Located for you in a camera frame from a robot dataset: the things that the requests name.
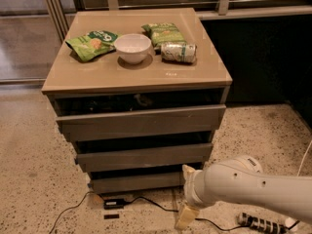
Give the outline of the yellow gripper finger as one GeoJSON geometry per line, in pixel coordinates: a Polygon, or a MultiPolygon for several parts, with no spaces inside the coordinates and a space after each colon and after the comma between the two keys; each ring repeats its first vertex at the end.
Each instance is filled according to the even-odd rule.
{"type": "Polygon", "coordinates": [[[188,166],[188,165],[183,164],[182,165],[182,172],[183,172],[183,177],[185,179],[188,179],[195,172],[195,169],[188,166]]]}
{"type": "Polygon", "coordinates": [[[178,210],[175,228],[177,230],[186,229],[199,213],[200,211],[198,209],[188,206],[186,203],[182,203],[178,210]]]}

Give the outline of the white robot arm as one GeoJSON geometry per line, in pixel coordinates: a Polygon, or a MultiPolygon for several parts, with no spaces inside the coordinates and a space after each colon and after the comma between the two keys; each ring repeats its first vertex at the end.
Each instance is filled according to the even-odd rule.
{"type": "Polygon", "coordinates": [[[175,227],[185,229],[202,209],[222,201],[253,205],[312,223],[312,177],[267,175],[255,158],[242,155],[202,170],[182,167],[184,201],[175,227]]]}

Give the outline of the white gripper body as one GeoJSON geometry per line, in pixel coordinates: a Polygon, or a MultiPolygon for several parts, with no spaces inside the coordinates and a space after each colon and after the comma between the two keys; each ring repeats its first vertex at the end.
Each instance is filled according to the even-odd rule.
{"type": "Polygon", "coordinates": [[[209,204],[205,201],[205,188],[205,170],[195,170],[188,179],[185,179],[183,186],[187,205],[196,209],[206,208],[209,204]]]}

